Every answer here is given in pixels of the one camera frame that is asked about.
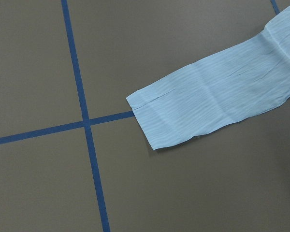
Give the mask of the light blue button-up shirt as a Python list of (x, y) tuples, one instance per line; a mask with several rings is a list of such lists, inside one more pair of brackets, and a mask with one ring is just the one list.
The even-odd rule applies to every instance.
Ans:
[(290, 98), (290, 6), (253, 38), (127, 97), (153, 150), (263, 114)]

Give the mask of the brown paper table cover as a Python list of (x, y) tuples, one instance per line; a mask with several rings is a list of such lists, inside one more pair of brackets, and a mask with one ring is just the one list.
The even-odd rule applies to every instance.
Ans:
[(290, 232), (290, 99), (152, 150), (126, 97), (290, 0), (0, 0), (0, 232)]

